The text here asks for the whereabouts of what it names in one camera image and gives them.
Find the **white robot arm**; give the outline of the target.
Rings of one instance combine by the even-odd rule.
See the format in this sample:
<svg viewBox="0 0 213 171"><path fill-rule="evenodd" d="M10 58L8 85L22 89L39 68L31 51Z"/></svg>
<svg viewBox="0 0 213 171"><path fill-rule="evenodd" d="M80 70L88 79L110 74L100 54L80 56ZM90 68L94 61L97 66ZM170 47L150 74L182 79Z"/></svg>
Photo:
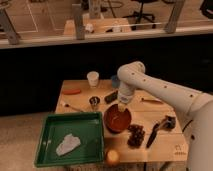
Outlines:
<svg viewBox="0 0 213 171"><path fill-rule="evenodd" d="M213 171L213 95L145 74L140 61L119 67L118 101L131 102L142 89L193 119L186 171Z"/></svg>

